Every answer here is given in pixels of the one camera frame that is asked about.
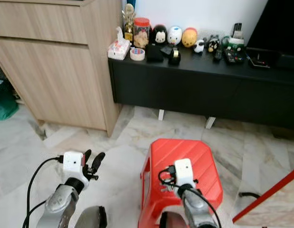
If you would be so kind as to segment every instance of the white figurine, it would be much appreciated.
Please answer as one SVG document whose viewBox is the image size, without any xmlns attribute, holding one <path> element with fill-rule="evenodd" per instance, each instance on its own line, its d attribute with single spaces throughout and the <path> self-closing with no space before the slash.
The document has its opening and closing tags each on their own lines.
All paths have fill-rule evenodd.
<svg viewBox="0 0 294 228">
<path fill-rule="evenodd" d="M 117 27 L 117 40 L 109 46 L 108 57 L 123 60 L 130 48 L 130 41 L 123 38 L 123 32 Z"/>
<path fill-rule="evenodd" d="M 178 26 L 172 26 L 168 32 L 167 41 L 169 44 L 178 45 L 181 42 L 182 31 Z"/>
<path fill-rule="evenodd" d="M 198 41 L 196 41 L 196 43 L 195 43 L 196 47 L 194 48 L 194 51 L 196 53 L 203 52 L 206 40 L 207 40 L 206 38 L 203 38 L 203 39 L 199 39 Z"/>
</svg>

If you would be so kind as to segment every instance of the tape roll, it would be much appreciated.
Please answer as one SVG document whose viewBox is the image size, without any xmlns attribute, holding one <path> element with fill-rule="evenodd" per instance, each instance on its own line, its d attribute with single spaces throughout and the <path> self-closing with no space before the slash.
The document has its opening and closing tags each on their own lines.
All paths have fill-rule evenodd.
<svg viewBox="0 0 294 228">
<path fill-rule="evenodd" d="M 142 61 L 145 59 L 145 51 L 141 48 L 133 48 L 130 50 L 130 58 L 134 61 Z"/>
</svg>

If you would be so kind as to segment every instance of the yellow toy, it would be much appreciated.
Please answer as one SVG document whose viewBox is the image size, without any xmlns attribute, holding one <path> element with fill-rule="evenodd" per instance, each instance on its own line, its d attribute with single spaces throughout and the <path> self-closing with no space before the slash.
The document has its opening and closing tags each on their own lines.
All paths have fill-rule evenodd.
<svg viewBox="0 0 294 228">
<path fill-rule="evenodd" d="M 195 28 L 187 28 L 181 37 L 181 42 L 186 48 L 193 46 L 198 39 L 198 32 Z"/>
</svg>

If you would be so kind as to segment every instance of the jar lid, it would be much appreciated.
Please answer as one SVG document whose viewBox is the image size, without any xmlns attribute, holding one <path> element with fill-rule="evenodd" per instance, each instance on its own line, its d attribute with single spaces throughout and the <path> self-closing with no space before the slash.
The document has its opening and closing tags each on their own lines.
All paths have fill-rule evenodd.
<svg viewBox="0 0 294 228">
<path fill-rule="evenodd" d="M 147 27 L 147 26 L 149 26 L 149 24 L 150 24 L 150 21 L 147 18 L 135 18 L 134 19 L 134 25 Z"/>
</svg>

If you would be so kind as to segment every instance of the cabinet leg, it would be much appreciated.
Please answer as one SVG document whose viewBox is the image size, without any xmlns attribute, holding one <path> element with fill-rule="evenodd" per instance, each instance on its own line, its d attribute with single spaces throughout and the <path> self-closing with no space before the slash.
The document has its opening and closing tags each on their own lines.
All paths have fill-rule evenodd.
<svg viewBox="0 0 294 228">
<path fill-rule="evenodd" d="M 210 129 L 212 127 L 214 121 L 215 121 L 215 117 L 210 116 L 206 121 L 205 128 Z"/>
<path fill-rule="evenodd" d="M 164 119 L 164 113 L 165 110 L 160 109 L 160 112 L 158 113 L 158 120 L 162 121 Z"/>
</svg>

